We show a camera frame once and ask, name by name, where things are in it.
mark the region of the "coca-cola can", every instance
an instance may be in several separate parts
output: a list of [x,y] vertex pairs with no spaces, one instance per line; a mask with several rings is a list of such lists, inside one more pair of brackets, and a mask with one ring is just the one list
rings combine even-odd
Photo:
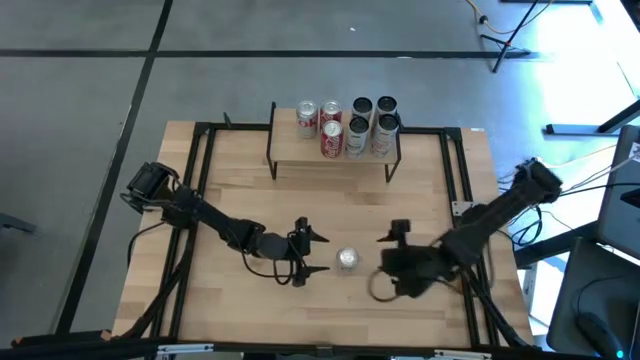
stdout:
[[349,122],[349,133],[347,135],[347,147],[345,154],[350,159],[359,159],[364,153],[369,135],[369,122],[361,116],[354,116]]
[[385,115],[385,114],[395,115],[397,111],[398,111],[398,102],[396,101],[396,99],[392,98],[391,96],[380,97],[378,99],[378,102],[376,103],[376,113],[373,116],[373,124],[371,124],[371,128],[372,129],[376,128],[378,124],[378,120],[380,120],[380,117],[382,115]]
[[373,156],[378,158],[387,156],[395,143],[399,126],[400,122],[395,115],[384,114],[380,116],[378,124],[373,130],[373,140],[371,141],[371,153]]
[[353,101],[353,116],[360,116],[369,121],[372,110],[373,103],[365,97],[360,97]]
[[304,100],[296,109],[298,117],[298,135],[301,138],[311,139],[318,132],[318,107],[313,101]]
[[342,153],[343,141],[342,125],[335,120],[327,121],[322,128],[322,141],[320,141],[322,155],[330,159],[337,158]]
[[325,101],[320,108],[320,129],[324,130],[324,124],[329,120],[342,121],[342,106],[335,100]]

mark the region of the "white cable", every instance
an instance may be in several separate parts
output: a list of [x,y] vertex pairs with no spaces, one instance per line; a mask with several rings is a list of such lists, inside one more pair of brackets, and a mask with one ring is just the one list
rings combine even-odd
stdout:
[[571,190],[575,190],[575,189],[577,189],[577,188],[579,188],[579,187],[583,187],[583,186],[585,186],[585,185],[587,185],[587,184],[590,184],[590,183],[592,183],[592,182],[594,182],[594,181],[596,181],[596,180],[600,179],[601,177],[603,177],[603,176],[605,176],[605,175],[609,175],[609,174],[611,174],[611,173],[613,173],[613,172],[617,171],[617,170],[618,170],[618,169],[620,169],[621,167],[625,166],[625,165],[626,165],[626,164],[628,164],[629,162],[631,162],[631,161],[635,160],[637,157],[638,157],[638,155],[634,155],[634,156],[632,156],[632,157],[630,157],[630,158],[626,159],[625,161],[621,162],[620,164],[618,164],[618,165],[616,165],[616,166],[612,167],[612,168],[611,168],[611,170],[607,171],[606,173],[600,174],[600,175],[598,175],[598,176],[596,176],[596,177],[593,177],[595,174],[594,174],[594,175],[591,175],[591,176],[590,176],[590,177],[588,177],[587,179],[583,180],[582,182],[580,182],[580,183],[578,183],[578,184],[576,184],[576,185],[573,185],[572,187],[570,187],[570,188],[569,188],[569,190],[565,190],[565,191],[563,191],[562,193],[565,193],[565,192],[567,192],[567,191],[571,191]]
[[[467,2],[467,4],[469,4],[472,8],[473,8],[473,12],[478,16],[478,18],[481,18],[484,16],[484,14],[480,11],[480,9],[478,9],[478,6],[473,2],[473,0],[465,0]],[[535,20],[538,16],[540,16],[540,14],[542,14],[545,10],[547,10],[547,8],[553,4],[555,0],[549,0],[549,2],[547,3],[547,5],[545,5],[542,10],[538,11],[537,14],[533,15],[531,17],[531,19],[527,20],[527,22],[525,22],[524,24],[522,24],[522,27],[525,27],[527,25],[529,25],[533,20]],[[487,28],[489,28],[489,30],[493,31],[496,34],[499,35],[506,35],[506,34],[511,34],[513,32],[516,31],[516,29],[513,30],[508,30],[508,31],[500,31],[500,30],[496,30],[493,26],[491,26],[491,24],[489,24],[489,19],[487,17],[487,20],[484,21],[483,25],[485,25]]]
[[542,210],[541,212],[543,212],[543,213],[545,213],[545,214],[549,214],[549,215],[551,215],[551,217],[552,217],[555,221],[557,221],[557,222],[559,222],[560,224],[564,225],[564,227],[566,227],[567,229],[569,229],[569,230],[571,230],[571,231],[575,231],[575,229],[574,229],[574,228],[572,228],[571,226],[569,226],[569,225],[565,224],[562,220],[558,219],[555,215],[553,215],[553,213],[552,213],[551,211],[548,211],[548,210]]
[[573,160],[569,160],[569,161],[567,161],[565,163],[557,164],[557,165],[547,164],[544,161],[542,161],[541,157],[537,157],[536,159],[538,160],[539,163],[544,165],[547,169],[558,169],[558,168],[561,168],[561,167],[565,167],[567,165],[571,165],[571,164],[575,163],[576,161],[580,161],[580,160],[584,160],[586,158],[592,157],[593,155],[595,155],[595,154],[597,154],[599,152],[602,152],[602,151],[605,151],[605,150],[609,150],[609,149],[614,148],[614,147],[616,147],[616,145],[610,145],[610,146],[607,146],[607,147],[603,147],[602,149],[596,150],[596,151],[594,151],[592,153],[589,153],[587,155],[580,156],[580,157],[575,158]]

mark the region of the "concrete floor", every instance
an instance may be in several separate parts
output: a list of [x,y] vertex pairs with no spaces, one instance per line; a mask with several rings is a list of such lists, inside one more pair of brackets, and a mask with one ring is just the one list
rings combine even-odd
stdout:
[[[502,29],[528,7],[477,3]],[[4,0],[0,49],[144,50],[162,5]],[[175,2],[160,48],[494,51],[478,41],[483,30],[464,0],[185,0]],[[541,131],[549,122],[601,123],[635,100],[589,7],[553,5],[517,42],[553,56],[508,60],[498,74],[489,61],[462,59],[157,59],[116,193],[156,158],[166,121],[221,121],[226,111],[233,121],[266,122],[271,101],[391,94],[408,125],[485,128],[499,175],[531,156],[562,163],[614,144]],[[39,226],[34,236],[0,232],[0,346],[50,330],[142,62],[0,57],[0,212]],[[599,200],[589,206],[595,213]],[[139,219],[112,200],[74,330],[112,326]],[[550,229],[545,235],[564,231]]]

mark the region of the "tripod stand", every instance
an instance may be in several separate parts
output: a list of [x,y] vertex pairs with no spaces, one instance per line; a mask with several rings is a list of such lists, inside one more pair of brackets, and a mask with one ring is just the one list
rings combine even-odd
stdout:
[[[518,26],[513,30],[513,32],[511,33],[511,36],[509,36],[509,40],[502,41],[500,39],[496,39],[494,37],[491,37],[491,36],[488,36],[488,35],[485,35],[485,34],[480,35],[480,37],[483,38],[483,39],[491,40],[491,41],[493,41],[495,43],[498,43],[498,44],[502,45],[502,49],[500,50],[500,55],[498,55],[498,60],[496,61],[496,64],[493,66],[493,70],[491,70],[492,72],[494,72],[494,73],[498,72],[498,68],[500,68],[500,63],[502,62],[502,59],[504,59],[504,57],[507,55],[507,51],[509,51],[509,49],[511,49],[511,48],[522,51],[523,55],[531,54],[530,50],[517,48],[517,47],[511,45],[511,42],[516,37],[516,35],[518,34],[518,31],[520,31],[522,26],[524,26],[525,22],[527,21],[527,18],[529,17],[529,15],[531,15],[531,12],[533,11],[533,8],[535,8],[536,5],[538,5],[538,2],[540,2],[540,0],[534,0],[533,1],[533,4],[531,4],[531,7],[529,8],[529,10],[527,10],[527,13],[524,14],[524,17],[522,18],[522,20],[520,20],[520,23],[518,24]],[[486,15],[482,15],[478,21],[480,22],[480,24],[484,24],[485,21],[487,21],[487,20],[489,20],[489,18]]]

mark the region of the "wooden table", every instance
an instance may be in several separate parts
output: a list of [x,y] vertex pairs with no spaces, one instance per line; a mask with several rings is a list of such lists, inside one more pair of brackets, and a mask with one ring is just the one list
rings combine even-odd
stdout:
[[[158,161],[182,172],[193,127],[193,122],[169,122]],[[486,134],[478,129],[463,129],[462,134],[474,200],[488,202],[498,191]],[[391,183],[380,176],[379,165],[351,162],[282,164],[277,180],[272,180],[265,160],[266,131],[218,130],[204,196],[208,202],[230,216],[255,220],[279,234],[286,234],[295,219],[306,216],[315,231],[331,240],[312,244],[309,265],[334,266],[336,251],[344,246],[355,247],[361,263],[349,275],[332,269],[314,274],[302,288],[279,286],[273,279],[250,274],[241,255],[227,248],[213,229],[200,224],[180,339],[468,347],[463,298],[445,286],[434,284],[418,299],[403,297],[391,303],[378,303],[366,292],[366,280],[380,264],[380,249],[392,246],[376,243],[388,231],[390,220],[411,219],[409,241],[415,244],[427,244],[451,226],[438,137],[403,134],[401,138],[403,160]],[[455,151],[453,143],[449,145],[461,199]],[[199,155],[194,188],[201,162]],[[141,228],[158,222],[159,217],[159,212],[146,213]],[[131,327],[156,295],[170,232],[169,226],[162,226],[138,238],[114,334]],[[500,235],[494,235],[491,244],[493,298],[519,335],[531,343],[511,244]],[[250,258],[249,264],[272,273],[270,261]],[[391,295],[388,279],[381,276],[375,281],[375,291],[380,297]],[[162,334],[168,333],[172,309],[170,299]],[[476,313],[486,343],[477,300]]]

